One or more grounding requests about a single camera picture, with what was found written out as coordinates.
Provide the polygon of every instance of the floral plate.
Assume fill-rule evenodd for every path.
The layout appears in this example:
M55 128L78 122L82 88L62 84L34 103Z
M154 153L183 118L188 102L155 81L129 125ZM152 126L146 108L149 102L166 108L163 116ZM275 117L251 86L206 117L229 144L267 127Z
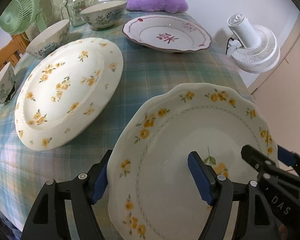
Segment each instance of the floral plate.
M109 102L122 69L117 45L101 38L73 41L51 53L31 72L17 100L22 143L42 151L75 138Z
M257 172L241 158L250 144L277 160L256 106L231 88L187 83L146 101L120 135L107 166L109 215L125 240L197 240L210 213L187 165L191 151L234 182Z
M132 19L122 32L135 43L168 53L200 51L211 43L210 35L201 26L169 15Z

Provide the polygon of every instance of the plaid tablecloth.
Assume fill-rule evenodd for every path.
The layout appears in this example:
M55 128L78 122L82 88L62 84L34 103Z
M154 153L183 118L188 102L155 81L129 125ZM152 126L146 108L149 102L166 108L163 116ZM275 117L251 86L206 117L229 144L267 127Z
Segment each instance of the plaid tablecloth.
M14 109L21 87L40 62L25 54L15 68L17 92L0 106L0 210L22 231L37 194L47 179L71 180L101 160L113 149L119 135L139 107L149 98L187 82L209 82L228 86L246 99L250 95L234 65L215 41L207 50L170 54L135 44L122 34L127 21L149 13L126 12L115 28L94 31L89 25L72 28L69 41L101 37L118 45L124 60L121 81L98 118L79 136L54 150L36 152L19 140L14 125ZM187 14L175 14L193 20ZM120 239L109 220L108 193L94 206L97 221L106 239ZM70 203L68 221L73 239L79 239Z

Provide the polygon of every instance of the green fan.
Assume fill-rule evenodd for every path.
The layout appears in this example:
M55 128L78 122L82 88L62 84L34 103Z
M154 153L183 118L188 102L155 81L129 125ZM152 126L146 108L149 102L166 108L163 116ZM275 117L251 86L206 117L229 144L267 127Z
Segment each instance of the green fan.
M0 16L1 28L11 35L18 35L36 21L39 31L42 32L47 25L39 3L40 0L12 0Z

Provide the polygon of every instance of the blue floral bowl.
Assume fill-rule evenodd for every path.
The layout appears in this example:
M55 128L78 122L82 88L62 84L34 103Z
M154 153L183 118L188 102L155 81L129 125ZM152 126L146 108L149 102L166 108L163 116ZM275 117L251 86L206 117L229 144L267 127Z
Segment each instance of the blue floral bowl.
M82 18L96 28L106 28L120 20L127 1L109 1L90 6L80 12Z
M36 59L44 59L57 48L66 44L69 37L70 21L59 21L34 38L26 48L26 52Z
M0 70L0 105L11 100L15 93L14 72L10 62Z

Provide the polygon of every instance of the plate rim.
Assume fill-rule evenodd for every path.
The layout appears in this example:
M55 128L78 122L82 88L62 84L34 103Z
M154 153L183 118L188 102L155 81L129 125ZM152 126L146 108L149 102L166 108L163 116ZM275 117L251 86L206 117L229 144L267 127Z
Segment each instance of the plate rim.
M162 16L165 16L165 17L167 17L167 18L173 18L173 19L178 19L178 20L182 20L182 21L185 21L185 22L190 22L190 23L192 23L193 25L195 25L197 28L203 29L203 30L205 31L205 33L207 34L207 36L210 38L209 45L208 45L208 47L206 47L206 48L197 49L197 50L194 50L194 49L188 49L188 50L165 49L165 48L160 48L160 47L152 46L152 45L150 45L150 44L148 44L148 43L139 42L139 41L137 41L136 39L133 39L133 38L129 37L129 35L128 35L127 33L124 32L124 28L125 28L125 26L126 26L128 23L132 22L133 20L138 20L139 18L143 19L144 17L147 17L147 16L161 16L161 17L162 17ZM183 18L179 18L179 17L175 17L175 16L170 16L170 15L166 15L166 14L162 14L162 15L161 15L161 14L149 14L149 15L143 15L143 16L140 16L140 17L133 18L133 19L129 20L127 23L125 23L125 24L123 25L123 27L122 27L122 33L123 33L129 40L131 40L131 41L133 41L133 42L135 42L135 43L137 43L137 44L139 44L139 45L146 46L146 47L149 47L149 48L151 48L151 49L156 49L156 50L159 49L159 50L171 51L171 52L181 52L181 53L198 52L198 51L202 51L202 50L205 50L205 49L209 49L210 46L211 46L211 43L212 43L212 37L210 36L210 34L209 34L209 33L208 33L201 25L199 25L199 24L197 24L197 23L194 23L194 22L192 22L192 21L185 20L185 19L183 19Z

